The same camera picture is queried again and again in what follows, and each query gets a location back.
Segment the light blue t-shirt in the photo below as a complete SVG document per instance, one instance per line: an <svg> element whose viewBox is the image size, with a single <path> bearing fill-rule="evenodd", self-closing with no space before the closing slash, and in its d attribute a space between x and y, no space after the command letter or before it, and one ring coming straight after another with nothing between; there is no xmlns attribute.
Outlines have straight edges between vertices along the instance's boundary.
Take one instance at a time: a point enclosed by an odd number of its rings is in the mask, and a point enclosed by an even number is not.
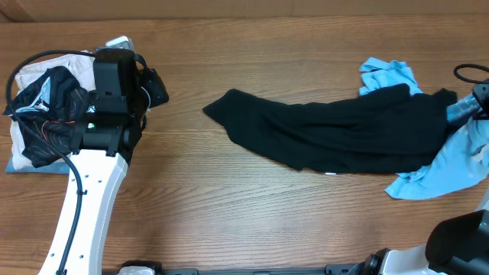
<svg viewBox="0 0 489 275"><path fill-rule="evenodd" d="M486 80L463 77L460 69L487 72L485 66L461 64L454 68L455 76L474 86ZM385 62L371 57L359 68L364 85L360 95L397 84L407 84L410 94L422 92L413 71L403 61ZM424 200L466 189L488 177L488 120L474 120L481 110L475 97L470 95L446 109L449 138L431 164L417 171L400 173L385 192L394 199Z"/></svg>

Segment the black t-shirt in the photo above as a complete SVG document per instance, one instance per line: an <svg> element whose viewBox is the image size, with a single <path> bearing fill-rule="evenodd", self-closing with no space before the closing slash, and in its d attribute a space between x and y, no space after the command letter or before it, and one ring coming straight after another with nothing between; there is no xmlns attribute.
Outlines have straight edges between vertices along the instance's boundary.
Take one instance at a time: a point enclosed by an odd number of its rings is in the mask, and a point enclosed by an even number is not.
<svg viewBox="0 0 489 275"><path fill-rule="evenodd" d="M453 91L410 94L406 84L356 99L288 105L237 89L203 111L231 141L295 170L404 173L430 164L448 135Z"/></svg>

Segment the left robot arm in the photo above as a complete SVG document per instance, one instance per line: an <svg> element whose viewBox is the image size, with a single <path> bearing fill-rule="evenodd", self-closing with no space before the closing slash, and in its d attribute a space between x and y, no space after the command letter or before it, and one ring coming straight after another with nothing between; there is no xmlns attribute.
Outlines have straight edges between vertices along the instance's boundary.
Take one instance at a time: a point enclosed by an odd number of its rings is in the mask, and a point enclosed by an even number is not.
<svg viewBox="0 0 489 275"><path fill-rule="evenodd" d="M115 197L146 113L169 100L156 71L133 50L97 50L93 72L96 88L70 138L74 168L42 274L102 273Z"/></svg>

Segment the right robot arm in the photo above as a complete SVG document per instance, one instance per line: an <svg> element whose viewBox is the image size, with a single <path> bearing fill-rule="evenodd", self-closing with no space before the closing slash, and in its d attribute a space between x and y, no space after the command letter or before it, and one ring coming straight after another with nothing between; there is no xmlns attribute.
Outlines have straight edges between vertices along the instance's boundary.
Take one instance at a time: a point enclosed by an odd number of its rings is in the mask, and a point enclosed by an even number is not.
<svg viewBox="0 0 489 275"><path fill-rule="evenodd" d="M434 161L401 176L387 192L398 199L431 199L478 184L488 177L488 82L447 109L458 130ZM426 244L404 251L383 249L344 274L486 274L488 198L475 212L440 222Z"/></svg>

